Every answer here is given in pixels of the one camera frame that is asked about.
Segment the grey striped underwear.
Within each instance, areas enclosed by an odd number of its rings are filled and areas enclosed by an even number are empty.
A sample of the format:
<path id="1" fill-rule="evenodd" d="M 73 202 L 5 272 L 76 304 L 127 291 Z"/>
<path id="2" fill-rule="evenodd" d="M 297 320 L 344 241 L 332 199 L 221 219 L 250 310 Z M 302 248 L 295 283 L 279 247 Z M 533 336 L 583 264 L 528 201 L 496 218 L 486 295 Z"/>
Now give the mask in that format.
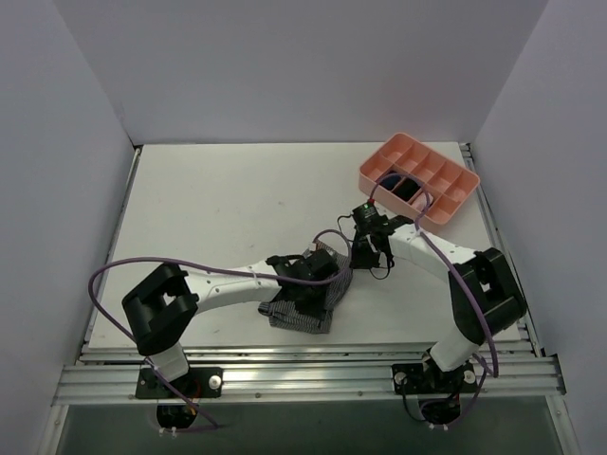
<path id="1" fill-rule="evenodd" d="M 279 276 L 323 281 L 326 285 L 299 285 L 280 281 L 281 291 L 270 302 L 262 302 L 258 312 L 274 328 L 311 335 L 330 332 L 334 310 L 346 295 L 353 280 L 350 260 L 323 242 L 299 255 L 271 256 L 267 264 Z"/>

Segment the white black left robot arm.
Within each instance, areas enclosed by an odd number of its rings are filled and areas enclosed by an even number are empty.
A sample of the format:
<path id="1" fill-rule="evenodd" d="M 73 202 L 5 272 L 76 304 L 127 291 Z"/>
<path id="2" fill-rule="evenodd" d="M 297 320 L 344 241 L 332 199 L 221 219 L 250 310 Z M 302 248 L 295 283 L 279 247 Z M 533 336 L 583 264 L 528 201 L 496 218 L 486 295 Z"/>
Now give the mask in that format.
<path id="1" fill-rule="evenodd" d="M 195 316 L 259 302 L 264 309 L 284 303 L 321 318 L 329 286 L 320 282 L 337 277 L 341 264 L 337 253 L 322 247 L 301 255 L 271 256 L 228 274 L 190 273 L 163 263 L 122 299 L 122 308 L 138 353 L 159 372 L 157 386 L 170 397 L 180 397 L 192 384 L 180 339 Z"/>

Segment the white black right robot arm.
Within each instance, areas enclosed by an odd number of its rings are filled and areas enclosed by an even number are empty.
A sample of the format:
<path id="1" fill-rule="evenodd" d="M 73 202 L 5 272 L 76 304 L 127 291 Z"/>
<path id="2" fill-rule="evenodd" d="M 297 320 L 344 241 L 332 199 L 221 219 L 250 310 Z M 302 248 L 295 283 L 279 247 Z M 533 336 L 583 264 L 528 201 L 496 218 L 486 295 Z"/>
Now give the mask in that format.
<path id="1" fill-rule="evenodd" d="M 499 249 L 452 244 L 412 219 L 380 214 L 371 200 L 353 209 L 352 219 L 352 267 L 375 268 L 384 256 L 391 269 L 396 259 L 404 260 L 449 287 L 453 327 L 430 348 L 430 361 L 420 370 L 430 390 L 444 390 L 454 381 L 456 369 L 483 344 L 494 349 L 494 337 L 526 314 L 527 303 Z"/>

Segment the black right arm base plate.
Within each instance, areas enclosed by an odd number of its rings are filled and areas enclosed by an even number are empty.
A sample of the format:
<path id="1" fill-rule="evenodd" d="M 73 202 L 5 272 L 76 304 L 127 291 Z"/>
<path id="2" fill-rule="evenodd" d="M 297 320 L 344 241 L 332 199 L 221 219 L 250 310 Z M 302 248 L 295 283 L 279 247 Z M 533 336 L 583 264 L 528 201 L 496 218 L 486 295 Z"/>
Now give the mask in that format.
<path id="1" fill-rule="evenodd" d="M 395 394 L 405 396 L 451 396 L 473 393 L 478 387 L 477 376 L 469 362 L 448 373 L 423 362 L 393 364 L 391 371 Z"/>

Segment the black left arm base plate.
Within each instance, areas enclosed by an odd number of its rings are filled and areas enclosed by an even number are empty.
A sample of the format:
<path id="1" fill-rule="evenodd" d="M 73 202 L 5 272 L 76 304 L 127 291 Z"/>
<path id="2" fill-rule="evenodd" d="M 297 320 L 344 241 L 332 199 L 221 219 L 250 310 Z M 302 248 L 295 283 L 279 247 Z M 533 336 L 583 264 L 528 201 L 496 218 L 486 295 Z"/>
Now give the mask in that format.
<path id="1" fill-rule="evenodd" d="M 189 399 L 218 398 L 223 387 L 224 370 L 219 367 L 190 368 L 184 376 L 172 381 L 172 386 Z M 151 367 L 139 370 L 135 397 L 137 399 L 171 399 L 177 395 L 153 373 Z"/>

